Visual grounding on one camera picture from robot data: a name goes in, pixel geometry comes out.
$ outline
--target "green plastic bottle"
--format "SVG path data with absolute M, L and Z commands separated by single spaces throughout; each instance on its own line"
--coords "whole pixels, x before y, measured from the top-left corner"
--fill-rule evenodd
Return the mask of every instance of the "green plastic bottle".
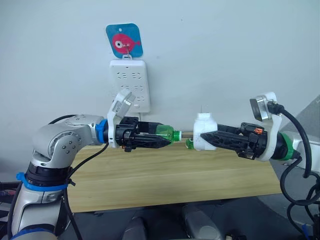
M 173 142 L 178 142 L 181 140 L 181 131 L 175 131 L 172 126 L 169 125 L 158 125 L 155 129 L 155 134 L 161 136 Z
M 194 149 L 194 140 L 192 138 L 185 140 L 185 147 L 187 149 Z

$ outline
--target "power strip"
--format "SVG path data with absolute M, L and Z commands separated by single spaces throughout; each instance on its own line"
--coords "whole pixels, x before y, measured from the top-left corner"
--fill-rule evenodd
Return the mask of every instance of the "power strip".
M 135 95 L 131 113 L 150 112 L 147 66 L 142 60 L 112 60 L 110 73 L 118 91 L 129 90 Z

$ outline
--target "blue ring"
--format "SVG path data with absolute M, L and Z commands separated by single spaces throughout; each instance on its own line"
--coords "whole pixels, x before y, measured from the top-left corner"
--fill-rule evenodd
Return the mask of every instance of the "blue ring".
M 18 237 L 20 237 L 22 235 L 30 234 L 30 233 L 34 233 L 34 232 L 48 232 L 48 233 L 51 233 L 51 234 L 54 235 L 54 233 L 52 231 L 49 231 L 49 230 L 44 229 L 44 228 L 37 227 L 37 228 L 32 228 L 32 229 L 21 230 L 16 235 L 14 235 L 10 240 L 16 239 L 16 238 L 18 238 Z
M 23 182 L 23 185 L 30 190 L 37 191 L 37 192 L 51 192 L 51 191 L 58 191 L 63 190 L 68 187 L 68 184 L 58 185 L 58 186 L 36 186 L 30 184 L 26 178 L 24 172 L 19 172 L 16 174 L 16 179 Z
M 107 122 L 107 119 L 103 119 L 99 124 L 95 125 L 95 130 L 98 132 L 98 140 L 102 144 L 106 143 L 104 140 L 104 129 Z

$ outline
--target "cable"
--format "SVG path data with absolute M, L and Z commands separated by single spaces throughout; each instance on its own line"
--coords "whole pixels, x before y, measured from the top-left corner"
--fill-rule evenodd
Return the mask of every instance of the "cable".
M 98 152 L 96 152 L 95 154 L 89 156 L 88 158 L 86 158 L 85 160 L 83 160 L 82 162 L 80 162 L 75 168 L 73 168 L 73 169 L 69 172 L 69 174 L 68 174 L 68 176 L 67 176 L 67 178 L 66 178 L 66 183 L 69 184 L 70 177 L 71 177 L 82 165 L 84 165 L 86 162 L 88 162 L 89 160 L 95 158 L 96 156 L 98 156 L 99 154 L 101 154 L 104 150 L 106 150 L 107 147 L 108 147 L 108 145 L 109 145 L 109 143 L 107 142 L 107 143 L 105 144 L 105 146 L 104 146 L 100 151 L 98 151 Z M 69 216 L 69 219 L 70 219 L 70 222 L 71 222 L 71 224 L 72 224 L 72 226 L 73 226 L 73 229 L 74 229 L 74 231 L 75 231 L 75 234 L 76 234 L 78 240 L 82 240 L 81 233 L 80 233 L 80 231 L 79 231 L 79 228 L 78 228 L 78 226 L 77 226 L 77 223 L 76 223 L 76 221 L 75 221 L 75 218 L 74 218 L 74 216 L 73 216 L 73 214 L 72 214 L 72 211 L 71 211 L 71 208 L 70 208 L 70 205 L 69 205 L 68 190 L 67 190 L 67 188 L 65 188 L 65 189 L 63 190 L 63 199 L 64 199 L 64 207 L 65 207 L 65 210 L 66 210 L 66 212 L 67 212 L 67 214 L 68 214 L 68 216 Z
M 310 190 L 309 190 L 309 193 L 308 195 L 306 196 L 306 199 L 309 200 L 311 197 L 312 197 L 312 194 L 314 193 L 314 191 L 316 190 L 317 188 L 317 185 L 313 185 Z M 306 205 L 304 206 L 304 209 L 306 211 L 306 213 L 308 214 L 308 216 L 310 217 L 310 219 L 315 222 L 315 219 L 314 219 L 314 216 L 312 216 L 312 213 L 310 212 L 310 209 L 309 209 L 309 206 Z
M 286 215 L 288 217 L 289 222 L 292 224 L 292 226 L 294 226 L 294 228 L 304 236 L 305 235 L 304 231 L 293 221 L 293 219 L 291 217 L 291 209 L 293 208 L 293 206 L 295 206 L 295 204 L 290 203 L 290 205 L 286 209 Z
M 298 130 L 301 136 L 303 146 L 304 146 L 304 151 L 305 151 L 305 170 L 304 170 L 303 177 L 306 179 L 310 176 L 311 167 L 312 167 L 312 154 L 311 154 L 311 147 L 310 147 L 308 136 L 306 134 L 306 131 L 300 124 L 300 122 L 293 115 L 291 115 L 285 109 L 283 109 L 281 112 L 293 123 L 293 125 L 296 127 L 296 129 Z
M 15 192 L 15 195 L 12 199 L 12 203 L 10 205 L 10 210 L 8 213 L 8 222 L 7 222 L 7 237 L 8 237 L 8 239 L 12 238 L 12 219 L 13 219 L 14 209 L 15 209 L 15 205 L 16 205 L 21 187 L 22 187 L 22 181 L 19 183 L 19 185 L 16 189 L 16 192 Z
M 69 180 L 70 177 L 75 173 L 75 171 L 77 171 L 83 164 L 85 164 L 85 163 L 88 162 L 89 160 L 95 158 L 96 156 L 98 156 L 99 154 L 101 154 L 104 150 L 106 150 L 107 147 L 108 147 L 108 145 L 109 145 L 109 143 L 107 142 L 100 151 L 96 152 L 95 154 L 91 155 L 90 157 L 88 157 L 88 158 L 86 158 L 85 160 L 83 160 L 82 162 L 80 162 L 75 168 L 73 168 L 73 169 L 70 171 L 70 173 L 69 173 L 68 176 L 67 176 L 67 180 Z
M 79 228 L 77 226 L 76 220 L 75 220 L 75 218 L 74 218 L 74 216 L 72 214 L 72 211 L 70 209 L 69 199 L 68 199 L 68 191 L 67 191 L 66 188 L 63 190 L 63 201 L 64 201 L 65 210 L 66 210 L 66 212 L 68 214 L 68 217 L 70 219 L 70 222 L 71 222 L 71 224 L 73 226 L 73 229 L 75 231 L 76 237 L 78 238 L 78 240 L 82 240 L 82 236 L 81 236 L 81 233 L 80 233 Z
M 317 180 L 317 184 L 320 184 L 320 176 L 319 174 L 315 173 L 314 171 L 310 172 L 310 176 L 314 176 Z
M 304 175 L 303 177 L 306 179 L 310 176 L 311 172 L 311 167 L 312 167 L 312 155 L 311 155 L 311 147 L 309 143 L 308 136 L 306 134 L 306 131 L 300 124 L 300 122 L 287 110 L 285 110 L 285 107 L 283 105 L 280 105 L 278 103 L 275 103 L 273 101 L 269 101 L 267 103 L 267 107 L 270 113 L 272 114 L 283 114 L 285 115 L 295 126 L 295 128 L 298 130 L 303 146 L 304 146 L 304 151 L 305 151 L 305 170 L 304 170 Z
M 291 196 L 289 196 L 289 194 L 287 193 L 286 187 L 285 187 L 285 183 L 286 183 L 286 178 L 288 176 L 288 173 L 295 167 L 297 166 L 300 162 L 302 161 L 302 157 L 300 156 L 294 163 L 292 163 L 290 166 L 288 166 L 284 172 L 281 175 L 280 178 L 280 188 L 281 191 L 284 195 L 284 197 L 286 199 L 289 200 L 289 202 L 298 205 L 298 206 L 307 206 L 310 204 L 313 204 L 314 202 L 316 202 L 318 200 L 318 198 L 320 198 L 320 191 L 317 192 L 311 199 L 306 199 L 306 200 L 295 200 L 293 199 Z
M 70 114 L 70 115 L 64 115 L 64 116 L 61 116 L 61 117 L 58 117 L 56 118 L 55 120 L 49 122 L 48 124 L 55 124 L 63 119 L 68 119 L 68 118 L 71 118 L 71 117 L 74 117 L 74 116 L 77 116 L 76 114 Z

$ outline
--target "sticker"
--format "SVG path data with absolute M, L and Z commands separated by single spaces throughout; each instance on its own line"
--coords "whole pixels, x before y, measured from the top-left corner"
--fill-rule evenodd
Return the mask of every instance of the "sticker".
M 140 32 L 137 25 L 133 23 L 108 25 L 106 35 L 113 54 L 122 59 L 128 53 L 133 58 L 141 57 L 143 54 Z
M 121 105 L 122 105 L 121 102 L 116 101 L 116 103 L 115 103 L 112 111 L 114 111 L 115 113 L 119 112 L 119 110 L 120 110 L 120 108 L 121 108 Z

